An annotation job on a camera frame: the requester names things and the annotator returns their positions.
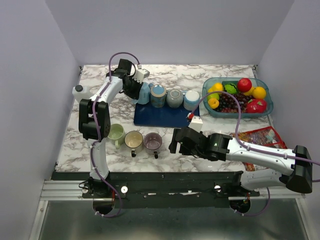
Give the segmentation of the light blue faceted mug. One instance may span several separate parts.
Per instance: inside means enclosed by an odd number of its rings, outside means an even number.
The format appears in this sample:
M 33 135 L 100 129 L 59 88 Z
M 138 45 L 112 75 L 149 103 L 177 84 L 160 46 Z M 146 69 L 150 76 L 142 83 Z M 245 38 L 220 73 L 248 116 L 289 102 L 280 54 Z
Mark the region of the light blue faceted mug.
M 140 104 L 140 105 L 146 105 L 150 101 L 150 87 L 147 82 L 144 82 L 140 92 L 139 92 L 139 98 L 138 100 L 132 100 L 131 102 L 133 104 Z

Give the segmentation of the lilac mug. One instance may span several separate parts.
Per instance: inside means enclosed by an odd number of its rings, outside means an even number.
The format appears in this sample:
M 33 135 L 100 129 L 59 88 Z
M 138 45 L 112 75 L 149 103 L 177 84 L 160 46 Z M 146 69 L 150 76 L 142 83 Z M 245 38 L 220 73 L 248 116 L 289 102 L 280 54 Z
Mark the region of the lilac mug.
M 143 145 L 146 152 L 152 155 L 155 159 L 159 158 L 159 153 L 162 149 L 162 137 L 156 132 L 148 133 L 143 139 Z

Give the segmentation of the blue mug tan rim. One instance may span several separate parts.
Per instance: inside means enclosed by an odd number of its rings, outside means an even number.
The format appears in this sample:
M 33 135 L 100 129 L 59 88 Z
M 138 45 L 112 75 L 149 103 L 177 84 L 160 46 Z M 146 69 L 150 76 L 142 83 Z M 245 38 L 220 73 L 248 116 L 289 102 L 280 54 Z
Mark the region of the blue mug tan rim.
M 166 102 L 167 89 L 161 84 L 149 84 L 150 102 L 155 108 L 162 108 Z

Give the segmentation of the cream textured mug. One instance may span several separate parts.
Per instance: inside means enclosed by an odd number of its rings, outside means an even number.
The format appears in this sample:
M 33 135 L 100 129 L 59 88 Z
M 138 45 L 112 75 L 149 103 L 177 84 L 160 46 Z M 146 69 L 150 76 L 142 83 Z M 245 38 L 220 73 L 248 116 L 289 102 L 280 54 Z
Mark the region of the cream textured mug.
M 125 145 L 129 148 L 132 158 L 135 158 L 144 148 L 144 137 L 136 130 L 130 131 L 125 135 Z

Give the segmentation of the blue white mug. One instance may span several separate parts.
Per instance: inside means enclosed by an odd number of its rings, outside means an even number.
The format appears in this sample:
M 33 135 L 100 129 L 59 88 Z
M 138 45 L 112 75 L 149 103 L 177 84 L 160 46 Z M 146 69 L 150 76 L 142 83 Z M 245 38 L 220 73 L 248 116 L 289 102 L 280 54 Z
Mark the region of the blue white mug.
M 188 111 L 192 111 L 194 108 L 196 108 L 199 100 L 200 94 L 197 91 L 188 90 L 184 95 L 183 107 Z

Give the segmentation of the grey-blue round mug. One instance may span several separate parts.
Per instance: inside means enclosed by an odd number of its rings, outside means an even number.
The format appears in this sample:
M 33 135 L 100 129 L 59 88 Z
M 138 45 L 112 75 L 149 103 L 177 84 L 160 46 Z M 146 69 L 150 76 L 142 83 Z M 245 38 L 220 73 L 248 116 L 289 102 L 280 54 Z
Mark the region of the grey-blue round mug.
M 166 102 L 170 108 L 179 108 L 184 101 L 184 95 L 180 90 L 172 89 L 166 94 Z

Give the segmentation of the light green mug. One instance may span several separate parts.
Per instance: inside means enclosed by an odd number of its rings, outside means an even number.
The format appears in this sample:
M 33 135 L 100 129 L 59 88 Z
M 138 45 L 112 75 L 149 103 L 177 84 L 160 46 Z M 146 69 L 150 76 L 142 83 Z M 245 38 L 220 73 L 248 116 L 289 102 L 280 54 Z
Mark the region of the light green mug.
M 110 126 L 110 131 L 107 138 L 114 144 L 115 148 L 119 150 L 125 142 L 125 130 L 121 124 L 114 123 Z

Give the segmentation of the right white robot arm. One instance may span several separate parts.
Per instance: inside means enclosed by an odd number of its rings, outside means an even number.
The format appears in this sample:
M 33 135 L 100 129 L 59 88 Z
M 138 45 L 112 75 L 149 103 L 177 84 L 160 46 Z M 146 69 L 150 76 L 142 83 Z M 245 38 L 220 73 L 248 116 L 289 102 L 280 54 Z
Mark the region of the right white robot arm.
M 310 194 L 313 191 L 313 164 L 308 149 L 301 145 L 294 149 L 278 149 L 238 141 L 221 133 L 205 136 L 201 131 L 183 127 L 174 129 L 168 149 L 172 154 L 180 153 L 212 162 L 251 163 L 271 171 L 265 177 L 254 177 L 251 183 L 241 178 L 233 180 L 230 191 L 236 196 L 247 190 L 270 187 L 272 179 L 296 193 Z

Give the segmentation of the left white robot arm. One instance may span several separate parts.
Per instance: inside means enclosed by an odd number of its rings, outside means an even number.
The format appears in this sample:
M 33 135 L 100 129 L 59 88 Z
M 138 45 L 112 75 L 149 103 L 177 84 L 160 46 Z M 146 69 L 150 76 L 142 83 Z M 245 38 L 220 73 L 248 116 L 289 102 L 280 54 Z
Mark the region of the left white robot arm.
M 78 129 L 89 147 L 89 189 L 101 198 L 107 197 L 110 192 L 117 193 L 107 182 L 110 173 L 106 157 L 106 138 L 111 131 L 109 105 L 119 93 L 137 100 L 143 80 L 148 76 L 149 72 L 140 64 L 134 65 L 130 60 L 120 59 L 118 66 L 107 73 L 104 84 L 95 94 L 80 84 L 72 89 L 78 102 Z

